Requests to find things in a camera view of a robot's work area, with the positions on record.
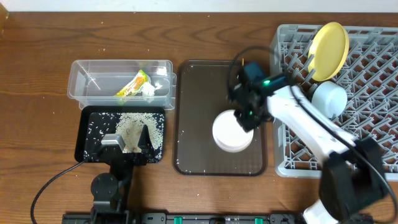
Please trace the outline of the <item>blue bowl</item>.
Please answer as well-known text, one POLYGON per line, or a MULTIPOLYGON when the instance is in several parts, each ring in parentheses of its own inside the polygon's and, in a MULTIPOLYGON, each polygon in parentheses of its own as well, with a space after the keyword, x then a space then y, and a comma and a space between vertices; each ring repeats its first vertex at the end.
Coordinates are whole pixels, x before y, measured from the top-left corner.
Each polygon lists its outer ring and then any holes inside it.
POLYGON ((312 96, 312 105, 327 118, 341 115, 345 110, 347 101, 346 90, 331 81, 319 85, 312 96))

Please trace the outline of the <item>grey dishwasher rack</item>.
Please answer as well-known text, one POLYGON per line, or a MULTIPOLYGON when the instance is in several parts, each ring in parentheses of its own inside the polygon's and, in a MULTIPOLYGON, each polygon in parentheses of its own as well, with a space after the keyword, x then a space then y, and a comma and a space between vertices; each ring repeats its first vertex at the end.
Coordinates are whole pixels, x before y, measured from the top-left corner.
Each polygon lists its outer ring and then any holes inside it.
MULTIPOLYGON (((307 95, 318 87, 308 71, 312 40, 320 25, 282 24, 272 40, 276 55, 271 74, 290 73, 307 95)), ((344 88, 348 102, 332 119, 359 138, 371 137, 381 148, 386 179, 397 181, 397 29, 346 26, 349 53, 331 80, 344 88)), ((321 167, 307 146, 284 123, 274 120, 275 171, 281 177, 319 178, 321 167)))

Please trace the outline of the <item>brown serving tray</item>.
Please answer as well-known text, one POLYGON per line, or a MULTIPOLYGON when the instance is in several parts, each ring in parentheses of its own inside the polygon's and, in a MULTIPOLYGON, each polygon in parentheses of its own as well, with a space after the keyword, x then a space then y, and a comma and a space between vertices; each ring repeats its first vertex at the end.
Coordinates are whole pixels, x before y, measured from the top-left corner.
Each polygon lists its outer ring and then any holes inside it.
POLYGON ((236 108, 228 101, 228 69, 229 62, 219 60, 189 60, 179 67, 173 165, 182 175, 259 176, 267 169, 263 126, 241 152, 226 152, 213 139, 215 118, 236 108))

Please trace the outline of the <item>pink bowl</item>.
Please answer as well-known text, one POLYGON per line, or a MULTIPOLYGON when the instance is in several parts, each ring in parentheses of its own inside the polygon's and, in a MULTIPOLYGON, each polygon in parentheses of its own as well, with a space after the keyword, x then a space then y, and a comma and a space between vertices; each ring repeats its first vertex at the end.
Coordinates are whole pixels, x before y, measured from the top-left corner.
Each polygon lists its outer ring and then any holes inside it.
POLYGON ((214 120, 212 135, 216 145, 222 150, 237 153, 245 150, 251 143, 254 131, 246 132, 234 115, 235 110, 226 110, 214 120))

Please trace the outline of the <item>green snack wrapper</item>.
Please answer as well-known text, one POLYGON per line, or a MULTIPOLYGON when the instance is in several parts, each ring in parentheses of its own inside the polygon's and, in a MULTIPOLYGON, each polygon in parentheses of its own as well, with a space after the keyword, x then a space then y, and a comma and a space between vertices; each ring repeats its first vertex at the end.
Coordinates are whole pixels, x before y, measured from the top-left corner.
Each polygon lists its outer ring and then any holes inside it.
POLYGON ((115 96, 134 96, 140 92, 145 83, 150 83, 150 77, 143 70, 139 70, 134 78, 121 90, 119 90, 115 96))

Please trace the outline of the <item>clear plastic bin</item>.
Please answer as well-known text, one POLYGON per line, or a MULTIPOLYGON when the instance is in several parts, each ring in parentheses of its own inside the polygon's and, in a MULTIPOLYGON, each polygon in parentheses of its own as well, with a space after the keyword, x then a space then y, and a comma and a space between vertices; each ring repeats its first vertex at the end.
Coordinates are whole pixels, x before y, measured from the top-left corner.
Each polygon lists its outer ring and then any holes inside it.
POLYGON ((158 106, 175 108, 177 76, 169 60, 76 60, 72 63, 67 95, 86 106, 158 106), (139 71, 154 87, 153 96, 141 92, 117 96, 139 71))

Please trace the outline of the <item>pile of rice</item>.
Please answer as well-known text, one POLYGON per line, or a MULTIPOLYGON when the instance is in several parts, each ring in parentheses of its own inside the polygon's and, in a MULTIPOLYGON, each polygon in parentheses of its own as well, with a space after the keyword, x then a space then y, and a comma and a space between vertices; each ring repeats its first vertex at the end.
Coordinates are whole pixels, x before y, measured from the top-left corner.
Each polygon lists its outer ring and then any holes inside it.
POLYGON ((95 149, 100 146, 100 142, 105 134, 121 134, 126 147, 124 153, 141 152, 137 146, 143 125, 149 129, 150 140, 155 154, 149 159, 149 163, 158 163, 163 158, 164 153, 164 131, 165 115, 162 113, 92 113, 88 119, 88 127, 83 138, 83 158, 89 157, 95 149))

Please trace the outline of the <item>white tissue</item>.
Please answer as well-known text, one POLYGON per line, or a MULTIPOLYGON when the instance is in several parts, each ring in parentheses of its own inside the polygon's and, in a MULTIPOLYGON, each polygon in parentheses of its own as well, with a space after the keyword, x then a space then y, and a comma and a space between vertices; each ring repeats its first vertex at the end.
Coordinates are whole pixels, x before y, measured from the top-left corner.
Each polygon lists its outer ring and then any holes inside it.
POLYGON ((162 88, 162 85, 156 83, 154 86, 150 82, 145 82, 140 90, 139 93, 144 97, 152 97, 155 96, 155 92, 162 88))

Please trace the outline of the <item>black waste tray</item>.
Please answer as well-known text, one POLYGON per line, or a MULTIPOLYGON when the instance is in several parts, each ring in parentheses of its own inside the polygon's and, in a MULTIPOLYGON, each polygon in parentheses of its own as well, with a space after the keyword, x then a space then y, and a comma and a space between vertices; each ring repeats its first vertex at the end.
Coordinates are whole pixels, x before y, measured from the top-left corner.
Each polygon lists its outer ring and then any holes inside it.
POLYGON ((120 134, 125 147, 123 153, 131 156, 143 152, 138 146, 144 126, 147 126, 154 155, 149 163, 158 163, 164 155, 165 111, 161 107, 140 106, 87 106, 81 112, 75 146, 75 160, 99 162, 94 152, 107 134, 120 134))

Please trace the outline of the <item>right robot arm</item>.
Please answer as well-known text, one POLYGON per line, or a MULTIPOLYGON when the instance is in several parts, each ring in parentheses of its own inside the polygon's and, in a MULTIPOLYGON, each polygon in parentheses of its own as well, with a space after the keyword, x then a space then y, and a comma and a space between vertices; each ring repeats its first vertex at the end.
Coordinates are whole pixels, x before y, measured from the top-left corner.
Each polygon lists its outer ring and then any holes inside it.
POLYGON ((379 146, 372 138, 358 139, 331 122, 286 74, 268 77, 251 62, 237 71, 228 95, 246 131, 275 118, 312 151, 322 166, 319 199, 302 213, 304 223, 348 222, 362 209, 387 195, 397 197, 385 178, 379 146))

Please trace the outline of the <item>yellow plate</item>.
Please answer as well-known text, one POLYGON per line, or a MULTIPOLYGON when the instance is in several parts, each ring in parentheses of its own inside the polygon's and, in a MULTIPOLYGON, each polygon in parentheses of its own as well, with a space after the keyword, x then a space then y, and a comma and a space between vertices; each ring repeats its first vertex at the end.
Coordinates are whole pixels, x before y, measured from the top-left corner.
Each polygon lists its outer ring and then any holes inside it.
POLYGON ((317 82, 334 77, 344 65, 349 51, 349 37, 337 22, 324 25, 313 38, 308 57, 313 56, 308 71, 317 82))

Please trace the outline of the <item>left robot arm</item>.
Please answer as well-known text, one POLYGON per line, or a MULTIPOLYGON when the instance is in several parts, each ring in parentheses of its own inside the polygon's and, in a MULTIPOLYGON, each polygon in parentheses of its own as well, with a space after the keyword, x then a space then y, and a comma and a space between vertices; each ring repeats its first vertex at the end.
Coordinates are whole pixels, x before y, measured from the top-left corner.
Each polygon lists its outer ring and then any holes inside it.
POLYGON ((88 223, 140 223, 137 212, 127 209, 132 172, 135 166, 144 166, 154 156, 149 129, 144 125, 138 141, 142 152, 123 152, 125 142, 120 134, 105 134, 96 152, 97 158, 109 165, 109 172, 97 175, 91 183, 94 196, 88 223))

